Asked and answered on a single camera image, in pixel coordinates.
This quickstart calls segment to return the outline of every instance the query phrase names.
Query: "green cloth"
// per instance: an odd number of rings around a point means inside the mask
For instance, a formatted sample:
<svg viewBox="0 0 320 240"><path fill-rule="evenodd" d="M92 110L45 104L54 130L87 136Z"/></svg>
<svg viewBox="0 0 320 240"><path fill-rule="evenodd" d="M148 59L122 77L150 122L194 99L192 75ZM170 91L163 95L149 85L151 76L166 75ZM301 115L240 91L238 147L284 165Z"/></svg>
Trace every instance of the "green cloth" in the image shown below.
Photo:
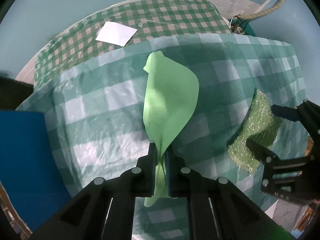
<svg viewBox="0 0 320 240"><path fill-rule="evenodd" d="M95 40L106 21L138 29L126 47L165 36L231 33L207 0L142 0L114 6L82 19L50 41L36 60L35 90L73 66L121 48Z"/></svg>
<svg viewBox="0 0 320 240"><path fill-rule="evenodd" d="M144 202L150 207L159 197L168 197L163 154L191 118L198 100L199 82L189 69L161 51L152 52L143 69L149 73L143 123L157 148L155 192Z"/></svg>
<svg viewBox="0 0 320 240"><path fill-rule="evenodd" d="M253 153L245 145L247 138L250 137L268 148L275 141L280 124L281 118L271 113L268 99L257 89L242 130L237 139L228 147L231 159L250 173L255 172L260 162L254 158Z"/></svg>

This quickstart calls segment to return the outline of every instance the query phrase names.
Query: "green checkered cloth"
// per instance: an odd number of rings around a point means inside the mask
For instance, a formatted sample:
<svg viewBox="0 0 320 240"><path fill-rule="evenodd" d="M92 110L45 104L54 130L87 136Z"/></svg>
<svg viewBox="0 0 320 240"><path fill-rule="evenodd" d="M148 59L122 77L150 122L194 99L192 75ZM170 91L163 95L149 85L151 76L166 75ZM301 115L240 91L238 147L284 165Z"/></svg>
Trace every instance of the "green checkered cloth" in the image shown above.
<svg viewBox="0 0 320 240"><path fill-rule="evenodd" d="M41 51L35 65L35 89L73 66L119 49L95 40L106 21L138 29L127 46L164 36L231 33L207 0L143 0L116 6L81 20Z"/></svg>
<svg viewBox="0 0 320 240"><path fill-rule="evenodd" d="M227 145L240 127L255 89L271 104L299 105L306 92L293 46L237 34L156 38L88 60L43 85L18 110L45 115L52 155L72 196L95 177L111 179L148 153L143 104L149 54L188 67L199 80L193 116L172 145L186 166L208 178L227 177L262 210L274 197L261 192L263 165L249 174ZM307 132L283 120L271 150L280 158L304 156ZM150 208L136 201L137 239L189 239L186 200L163 198Z"/></svg>

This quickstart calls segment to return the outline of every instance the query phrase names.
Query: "wrinkled plastic sheet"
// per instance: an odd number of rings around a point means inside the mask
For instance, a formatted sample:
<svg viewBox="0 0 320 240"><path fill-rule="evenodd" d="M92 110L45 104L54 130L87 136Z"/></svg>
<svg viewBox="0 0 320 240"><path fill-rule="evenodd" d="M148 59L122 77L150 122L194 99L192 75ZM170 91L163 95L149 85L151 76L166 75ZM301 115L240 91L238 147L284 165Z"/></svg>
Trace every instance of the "wrinkled plastic sheet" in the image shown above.
<svg viewBox="0 0 320 240"><path fill-rule="evenodd" d="M236 34L156 38L117 49L71 68L24 101L18 110L45 115L52 155L70 194L95 177L119 176L148 153L143 67L158 50L188 67L200 86L195 112L172 143L175 154L205 177L227 177L266 210L275 199L260 191L262 165L249 174L230 158L228 145L256 88L270 103L289 107L302 102L305 88L291 45ZM306 142L301 124L284 120L270 149L293 158L304 155ZM147 208L137 199L133 234L188 239L185 200L158 199Z"/></svg>

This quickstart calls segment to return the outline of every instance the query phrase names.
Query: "blue panel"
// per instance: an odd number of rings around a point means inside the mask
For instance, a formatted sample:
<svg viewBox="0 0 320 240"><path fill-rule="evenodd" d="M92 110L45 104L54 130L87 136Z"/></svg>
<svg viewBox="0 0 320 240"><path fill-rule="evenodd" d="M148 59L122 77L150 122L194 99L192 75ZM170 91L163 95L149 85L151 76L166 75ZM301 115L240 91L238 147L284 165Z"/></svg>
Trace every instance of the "blue panel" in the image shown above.
<svg viewBox="0 0 320 240"><path fill-rule="evenodd" d="M52 157L42 113L0 111L0 180L32 231L71 199Z"/></svg>

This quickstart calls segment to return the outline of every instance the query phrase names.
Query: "wall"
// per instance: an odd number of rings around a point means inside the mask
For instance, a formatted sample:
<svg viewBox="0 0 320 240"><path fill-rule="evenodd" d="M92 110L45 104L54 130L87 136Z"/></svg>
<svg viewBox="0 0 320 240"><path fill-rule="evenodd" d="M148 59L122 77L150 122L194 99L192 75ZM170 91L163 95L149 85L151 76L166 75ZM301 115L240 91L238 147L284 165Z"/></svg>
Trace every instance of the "wall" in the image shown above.
<svg viewBox="0 0 320 240"><path fill-rule="evenodd" d="M16 0L0 24L0 75L15 78L53 37L87 15L125 0ZM262 5L266 0L251 0Z"/></svg>
<svg viewBox="0 0 320 240"><path fill-rule="evenodd" d="M294 46L307 97L320 105L320 27L303 0L287 0L277 11L250 22L257 36Z"/></svg>

